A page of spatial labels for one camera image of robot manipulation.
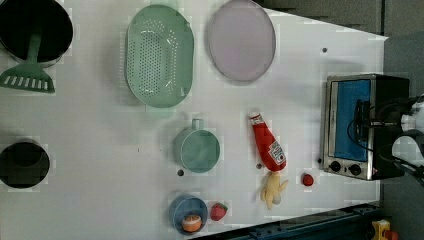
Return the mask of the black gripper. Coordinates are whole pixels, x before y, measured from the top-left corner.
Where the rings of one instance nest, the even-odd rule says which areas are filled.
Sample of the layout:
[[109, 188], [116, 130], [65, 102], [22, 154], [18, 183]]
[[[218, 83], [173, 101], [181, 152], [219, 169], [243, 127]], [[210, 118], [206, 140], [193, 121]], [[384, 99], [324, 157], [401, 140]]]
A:
[[401, 130], [402, 116], [410, 113], [412, 105], [416, 101], [416, 97], [395, 98], [375, 106], [376, 113], [373, 118], [368, 120], [368, 127]]

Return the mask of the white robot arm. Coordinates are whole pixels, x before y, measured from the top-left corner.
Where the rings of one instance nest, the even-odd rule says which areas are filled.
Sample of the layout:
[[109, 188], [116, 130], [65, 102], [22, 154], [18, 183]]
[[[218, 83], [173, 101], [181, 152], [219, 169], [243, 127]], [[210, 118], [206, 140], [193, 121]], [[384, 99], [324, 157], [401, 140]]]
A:
[[392, 144], [377, 148], [375, 154], [423, 186], [423, 95], [410, 98], [407, 105], [408, 112], [398, 121], [401, 134]]

